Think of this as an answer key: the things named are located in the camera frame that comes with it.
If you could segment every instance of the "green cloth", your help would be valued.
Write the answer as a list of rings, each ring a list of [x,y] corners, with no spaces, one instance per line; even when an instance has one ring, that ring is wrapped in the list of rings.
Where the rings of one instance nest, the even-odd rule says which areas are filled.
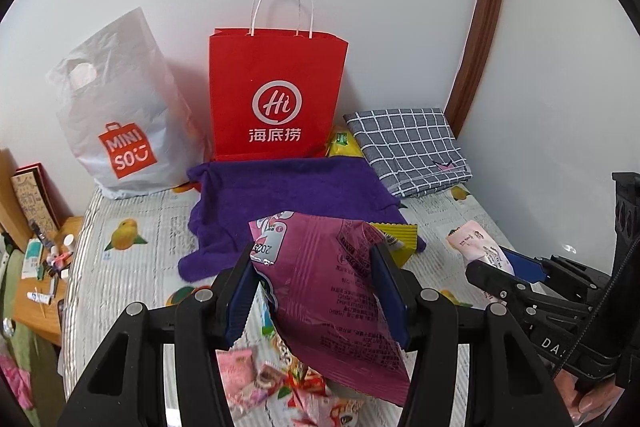
[[[13,315],[23,260],[24,254],[19,250],[14,250],[9,258],[0,285],[0,320]],[[34,409],[25,414],[34,427],[55,427],[65,406],[65,392],[53,345],[20,323],[15,323],[14,336],[5,340],[18,367],[31,373]]]

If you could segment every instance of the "black cable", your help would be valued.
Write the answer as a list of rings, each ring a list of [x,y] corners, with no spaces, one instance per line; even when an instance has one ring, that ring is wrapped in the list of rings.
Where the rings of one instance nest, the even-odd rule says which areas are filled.
[[[622,271],[625,269],[626,264],[628,263],[629,259],[631,259],[631,256],[636,251],[636,248],[638,247],[638,245],[640,245],[640,235],[636,237],[636,240],[631,244],[631,248],[629,248],[629,251],[626,252],[625,258],[622,260],[622,264],[620,265],[620,268],[618,269],[616,274],[611,279],[609,279],[609,283],[607,283],[602,299],[600,299],[600,302],[598,302],[598,304],[593,308],[593,310],[587,317],[586,322],[582,325],[582,327],[580,328],[580,331],[575,337],[574,343],[569,349],[567,349],[562,354],[562,357],[560,358],[560,362],[558,362],[558,365],[556,365],[556,368],[551,376],[551,380],[553,380],[555,377],[558,376],[562,368],[568,362],[571,355],[574,353],[575,349],[578,347],[578,344],[582,342],[582,339],[584,338],[587,330],[589,329],[589,326],[591,326],[596,316],[598,315],[598,312],[606,302],[607,298],[609,297],[609,294],[611,293],[611,290],[613,289],[613,286],[615,286],[616,282],[618,282],[618,279],[620,278]]]

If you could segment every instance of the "blue gripper pad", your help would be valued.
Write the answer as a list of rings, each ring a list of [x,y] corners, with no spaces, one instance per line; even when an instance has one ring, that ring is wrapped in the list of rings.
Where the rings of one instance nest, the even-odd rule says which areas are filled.
[[[417,303],[404,283],[402,272],[396,266],[385,243],[369,249],[371,279],[380,300],[386,323],[393,339],[402,349],[409,346],[409,324],[415,318]]]
[[[216,322],[224,328],[229,347],[240,338],[254,302],[258,274],[251,263],[253,243],[242,252],[240,259],[226,279],[216,304]]]
[[[546,279],[546,273],[538,261],[505,247],[500,247],[500,249],[509,259],[516,277],[520,277],[532,284],[543,282]]]
[[[244,268],[244,273],[240,278],[238,287],[226,309],[225,338],[229,346],[232,346],[244,331],[244,326],[249,317],[257,287],[258,276],[255,272],[254,265],[248,263]]]

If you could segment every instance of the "snack package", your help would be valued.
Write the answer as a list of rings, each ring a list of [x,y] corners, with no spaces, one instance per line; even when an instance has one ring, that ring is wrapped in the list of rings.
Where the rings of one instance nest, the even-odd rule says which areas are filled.
[[[305,363],[300,362],[294,356],[287,344],[276,331],[271,336],[271,347],[276,351],[282,365],[282,370],[287,373],[287,380],[282,386],[278,397],[287,396],[292,389],[302,389],[308,393],[315,393],[321,396],[329,396],[331,391],[326,386],[326,380],[317,371],[310,368]]]
[[[326,149],[327,156],[356,156],[364,158],[362,150],[356,139],[346,127],[334,125],[331,130],[331,138]]]
[[[418,225],[371,223],[385,234],[386,245],[396,265],[401,268],[415,253],[418,245]]]
[[[296,409],[292,415],[296,427],[355,427],[363,403],[357,399],[318,396],[295,390],[287,405]]]
[[[447,241],[465,258],[465,266],[471,261],[479,259],[483,263],[514,275],[513,266],[507,256],[492,237],[475,221],[467,221],[459,229],[452,230],[447,236]],[[482,293],[492,302],[500,301],[487,292]]]
[[[273,322],[271,322],[271,315],[269,314],[269,308],[266,302],[262,303],[262,336],[271,337],[275,333]]]
[[[278,333],[326,378],[402,406],[409,377],[372,291],[363,221],[280,212],[250,223],[252,261]]]
[[[265,363],[255,380],[243,387],[229,400],[229,410],[233,419],[240,418],[259,406],[274,394],[284,383],[286,375]]]
[[[254,380],[254,354],[251,349],[216,351],[222,387],[229,400],[243,387]]]

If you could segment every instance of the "bed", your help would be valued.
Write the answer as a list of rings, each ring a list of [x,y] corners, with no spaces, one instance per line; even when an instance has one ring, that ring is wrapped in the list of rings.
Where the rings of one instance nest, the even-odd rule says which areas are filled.
[[[72,264],[66,295],[62,356],[65,394],[68,396],[94,350],[121,311],[133,301],[148,308],[162,307],[168,297],[186,285],[177,272],[180,257],[196,248],[196,238],[187,229],[191,208],[200,195],[191,189],[167,190],[128,200],[107,200],[98,191],[86,211],[78,249]],[[511,245],[473,195],[462,186],[402,200],[402,214],[417,223],[427,243],[424,252],[412,256],[404,266],[416,274],[424,287],[449,291],[457,300],[484,308],[482,292],[466,282],[462,258],[447,245],[450,230],[476,220],[500,245]],[[145,241],[126,250],[108,248],[118,227],[132,227]],[[209,284],[205,279],[192,286]],[[276,354],[262,337],[262,296],[257,293],[246,328],[237,347],[254,346],[257,363]],[[404,354],[409,372],[415,355]],[[468,378],[468,348],[459,347],[456,396],[451,426],[465,421]],[[173,346],[164,352],[164,391],[167,421],[180,425]],[[361,427],[395,427],[401,409],[362,395]],[[236,422],[238,426],[285,427],[290,425],[284,401],[270,398],[266,405]]]

